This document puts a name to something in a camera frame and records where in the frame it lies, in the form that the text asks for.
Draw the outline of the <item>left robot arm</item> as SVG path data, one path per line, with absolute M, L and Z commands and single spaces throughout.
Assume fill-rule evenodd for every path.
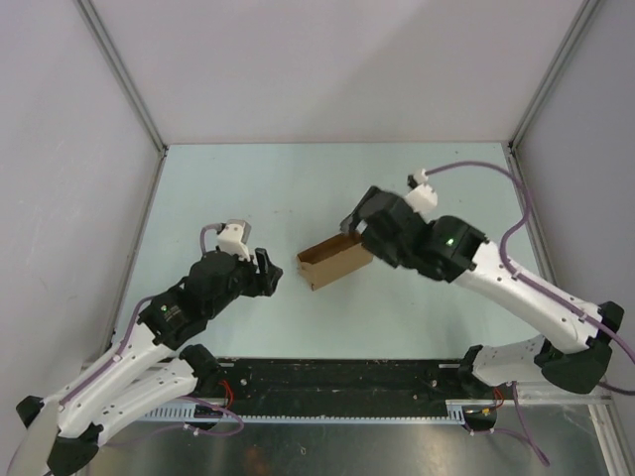
M 121 340 L 74 381 L 16 407 L 27 433 L 10 475 L 71 475 L 125 426 L 174 399 L 205 397 L 225 373 L 191 339 L 238 298 L 270 297 L 283 276 L 263 248 L 204 253 L 166 291 L 142 299 Z

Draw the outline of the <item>brown cardboard box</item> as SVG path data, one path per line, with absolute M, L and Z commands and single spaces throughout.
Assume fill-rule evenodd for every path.
M 361 235 L 339 233 L 297 255 L 299 274 L 315 292 L 370 264 Z

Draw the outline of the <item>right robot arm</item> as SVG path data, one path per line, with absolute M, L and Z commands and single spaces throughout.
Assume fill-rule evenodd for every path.
M 546 381 L 590 393 L 608 368 L 623 308 L 578 299 L 521 266 L 504 264 L 499 247 L 464 220 L 426 220 L 430 207 L 421 187 L 400 196 L 371 186 L 340 229 L 358 235 L 366 251 L 391 267 L 476 292 L 538 331 L 521 342 L 470 347 L 457 370 L 459 389 L 480 398 L 502 384 Z

